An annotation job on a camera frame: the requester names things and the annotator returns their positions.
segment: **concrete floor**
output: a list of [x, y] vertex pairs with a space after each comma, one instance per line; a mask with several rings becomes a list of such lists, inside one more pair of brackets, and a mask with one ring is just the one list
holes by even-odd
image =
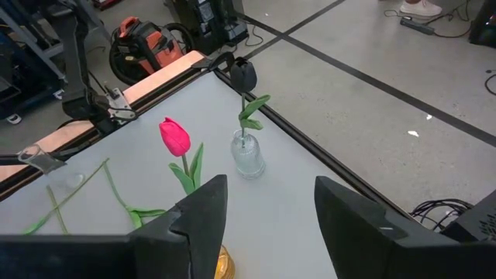
[[[384, 17], [385, 9], [399, 9], [399, 0], [339, 0], [292, 28], [333, 2], [244, 2], [249, 17], [275, 29], [256, 29], [270, 43], [249, 55], [259, 76], [254, 93], [271, 94], [270, 106], [406, 210], [434, 198], [475, 203], [491, 193], [496, 97], [485, 91], [484, 81], [485, 71], [496, 66], [494, 49], [467, 38], [426, 36], [400, 26], [399, 18]], [[436, 1], [446, 11], [461, 2]], [[472, 17], [480, 4], [470, 4]], [[110, 31], [130, 15], [171, 21], [160, 0], [125, 0], [100, 13]], [[434, 26], [451, 35], [464, 32], [467, 23], [455, 18]], [[95, 38], [90, 45], [105, 41]], [[240, 44], [236, 54], [258, 47]], [[89, 67], [110, 86], [125, 89], [110, 71], [107, 51], [90, 52]], [[51, 102], [17, 126], [1, 123], [0, 152], [22, 149], [65, 119], [60, 104]]]

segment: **small glass vase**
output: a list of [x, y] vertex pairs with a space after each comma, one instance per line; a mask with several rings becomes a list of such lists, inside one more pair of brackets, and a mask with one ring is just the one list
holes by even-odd
[[84, 175], [71, 170], [68, 165], [53, 158], [37, 144], [26, 147], [18, 159], [43, 172], [50, 186], [62, 188], [67, 192], [75, 190], [84, 180]]
[[255, 179], [265, 171], [265, 161], [258, 140], [247, 131], [244, 136], [241, 130], [234, 132], [231, 154], [242, 177]]

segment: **gold cup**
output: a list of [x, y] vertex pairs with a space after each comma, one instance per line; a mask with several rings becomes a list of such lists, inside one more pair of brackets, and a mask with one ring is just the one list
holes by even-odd
[[235, 272], [234, 261], [227, 252], [227, 249], [222, 245], [220, 247], [219, 258], [217, 259], [214, 279], [233, 279]]

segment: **pink tulip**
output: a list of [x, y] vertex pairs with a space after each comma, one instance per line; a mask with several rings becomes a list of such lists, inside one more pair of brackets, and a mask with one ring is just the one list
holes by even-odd
[[189, 135], [181, 125], [166, 117], [165, 121], [159, 124], [160, 134], [165, 146], [172, 155], [176, 157], [184, 156], [191, 147]]

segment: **white sneaker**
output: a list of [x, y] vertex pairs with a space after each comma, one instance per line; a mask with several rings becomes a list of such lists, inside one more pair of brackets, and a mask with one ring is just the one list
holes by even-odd
[[441, 7], [432, 4], [427, 0], [421, 0], [417, 4], [408, 4], [407, 2], [404, 2], [400, 8], [400, 12], [417, 16], [437, 16], [442, 11], [443, 9]]

